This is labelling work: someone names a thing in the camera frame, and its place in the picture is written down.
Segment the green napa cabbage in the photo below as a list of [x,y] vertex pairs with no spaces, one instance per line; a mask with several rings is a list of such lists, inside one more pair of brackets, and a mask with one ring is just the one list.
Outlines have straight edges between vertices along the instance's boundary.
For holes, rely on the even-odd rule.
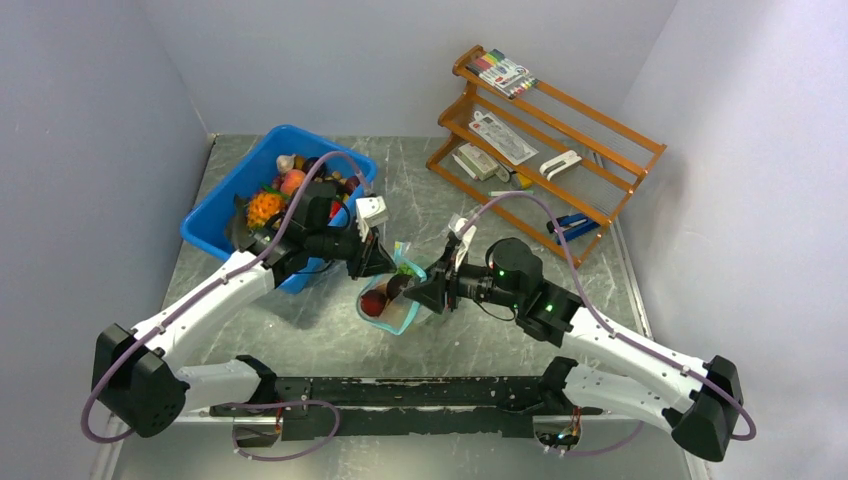
[[413,277],[418,276],[416,268],[408,263],[399,264],[396,273]]

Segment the dark plum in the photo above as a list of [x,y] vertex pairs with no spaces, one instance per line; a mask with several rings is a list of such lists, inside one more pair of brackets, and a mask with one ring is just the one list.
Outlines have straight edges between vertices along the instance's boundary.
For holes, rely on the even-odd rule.
[[413,276],[395,274],[386,283],[386,296],[389,301],[394,301],[408,288],[408,285],[413,280]]

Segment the red apple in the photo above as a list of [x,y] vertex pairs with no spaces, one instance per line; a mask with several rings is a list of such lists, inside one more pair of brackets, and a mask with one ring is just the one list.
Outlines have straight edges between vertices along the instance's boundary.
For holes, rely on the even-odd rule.
[[359,307],[364,315],[378,318],[389,302],[388,296],[379,290],[369,290],[363,293],[359,300]]

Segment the clear zip top bag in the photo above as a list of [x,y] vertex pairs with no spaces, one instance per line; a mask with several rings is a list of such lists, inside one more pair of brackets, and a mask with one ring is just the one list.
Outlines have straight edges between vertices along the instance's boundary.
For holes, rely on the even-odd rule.
[[370,278],[355,301],[363,321],[396,336],[423,325],[433,316],[432,311],[404,295],[408,287],[427,279],[425,269],[411,253],[411,242],[396,241],[393,251],[396,269]]

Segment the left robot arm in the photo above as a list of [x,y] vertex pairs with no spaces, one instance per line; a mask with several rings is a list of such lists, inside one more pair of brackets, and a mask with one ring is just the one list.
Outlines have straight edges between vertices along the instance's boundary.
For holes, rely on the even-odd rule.
[[226,363],[189,367],[203,337],[241,308],[304,270],[312,259],[343,261],[353,279],[394,270],[378,227],[388,219],[382,197],[358,198],[348,224],[332,226],[328,184],[298,190],[284,215],[251,230],[244,217],[230,224],[237,249],[210,277],[159,314],[131,329],[117,324],[97,338],[92,393],[137,435],[159,434],[183,412],[218,405],[261,416],[279,395],[276,374],[259,360],[240,355]]

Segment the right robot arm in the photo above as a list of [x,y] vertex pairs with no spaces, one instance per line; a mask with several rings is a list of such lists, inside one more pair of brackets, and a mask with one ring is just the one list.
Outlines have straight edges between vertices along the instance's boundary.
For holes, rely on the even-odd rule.
[[610,410],[664,430],[703,460],[724,460],[744,403],[731,360],[702,360],[633,335],[545,279],[542,260],[517,238],[495,242],[484,265],[457,264],[458,249],[458,241],[450,240],[425,279],[406,287],[404,296],[438,314],[462,299],[507,307],[531,338],[579,350],[610,367],[602,372],[555,358],[539,389],[548,412]]

